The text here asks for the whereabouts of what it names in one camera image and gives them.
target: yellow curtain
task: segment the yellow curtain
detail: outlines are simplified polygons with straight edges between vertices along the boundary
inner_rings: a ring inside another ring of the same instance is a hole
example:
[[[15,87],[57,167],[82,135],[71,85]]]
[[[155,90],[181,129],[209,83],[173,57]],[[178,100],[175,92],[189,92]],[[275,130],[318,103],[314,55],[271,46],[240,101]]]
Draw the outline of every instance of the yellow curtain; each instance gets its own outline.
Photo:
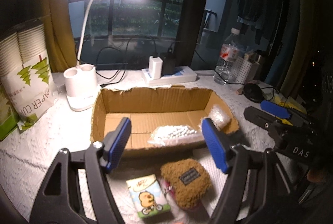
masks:
[[[76,65],[75,44],[67,0],[38,0],[52,72],[63,72]]]
[[[300,0],[299,29],[292,61],[280,92],[296,98],[306,73],[307,64],[313,54],[314,0]]]

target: screw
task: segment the screw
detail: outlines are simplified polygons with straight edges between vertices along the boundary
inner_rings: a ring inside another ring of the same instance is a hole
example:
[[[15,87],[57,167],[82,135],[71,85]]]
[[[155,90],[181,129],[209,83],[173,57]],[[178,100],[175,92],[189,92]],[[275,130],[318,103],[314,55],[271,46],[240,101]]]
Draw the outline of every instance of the screw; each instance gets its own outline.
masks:
[[[67,153],[68,153],[68,150],[67,150],[67,149],[60,149],[60,150],[59,150],[59,153],[67,154]]]
[[[93,143],[93,146],[94,146],[94,148],[99,149],[99,148],[102,148],[102,147],[103,147],[103,143],[100,142],[100,141],[95,141],[95,142]]]

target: black charger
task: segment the black charger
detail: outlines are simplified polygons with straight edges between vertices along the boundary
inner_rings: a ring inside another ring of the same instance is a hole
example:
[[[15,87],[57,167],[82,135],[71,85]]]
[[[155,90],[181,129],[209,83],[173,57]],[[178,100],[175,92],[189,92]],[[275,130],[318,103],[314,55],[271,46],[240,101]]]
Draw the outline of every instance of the black charger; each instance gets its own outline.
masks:
[[[176,57],[172,53],[172,48],[169,48],[168,52],[160,53],[159,57],[163,61],[161,76],[173,75],[176,67]]]

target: bottle cap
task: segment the bottle cap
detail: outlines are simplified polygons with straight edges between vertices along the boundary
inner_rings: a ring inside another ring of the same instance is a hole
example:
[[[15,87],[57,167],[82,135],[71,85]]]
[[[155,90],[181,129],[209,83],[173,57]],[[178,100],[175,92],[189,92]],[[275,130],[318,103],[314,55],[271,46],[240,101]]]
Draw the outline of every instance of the bottle cap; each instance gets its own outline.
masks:
[[[239,30],[239,29],[232,28],[232,29],[231,29],[231,33],[236,34],[236,35],[239,35],[239,34],[240,34],[240,30]]]

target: bottle label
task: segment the bottle label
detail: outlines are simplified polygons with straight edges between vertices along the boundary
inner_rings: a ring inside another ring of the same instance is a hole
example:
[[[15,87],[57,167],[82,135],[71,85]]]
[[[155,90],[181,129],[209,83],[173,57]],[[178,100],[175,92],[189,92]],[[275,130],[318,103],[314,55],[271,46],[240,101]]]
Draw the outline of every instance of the bottle label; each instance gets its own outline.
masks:
[[[238,56],[239,50],[228,44],[223,44],[220,52],[220,57],[226,61],[235,62]]]

